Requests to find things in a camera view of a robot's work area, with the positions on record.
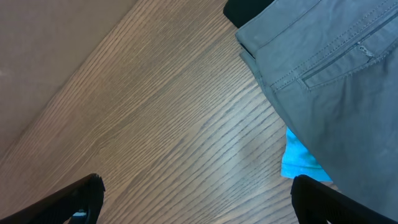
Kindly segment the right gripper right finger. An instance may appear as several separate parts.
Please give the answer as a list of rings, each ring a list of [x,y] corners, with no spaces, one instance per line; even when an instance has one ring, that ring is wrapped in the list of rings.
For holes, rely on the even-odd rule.
[[[294,178],[290,194],[300,224],[397,224],[307,175]]]

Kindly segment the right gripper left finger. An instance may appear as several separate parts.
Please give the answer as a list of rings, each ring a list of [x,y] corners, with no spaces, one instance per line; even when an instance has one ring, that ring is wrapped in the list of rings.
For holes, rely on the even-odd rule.
[[[90,174],[6,218],[1,224],[96,224],[104,201],[105,186],[98,174]]]

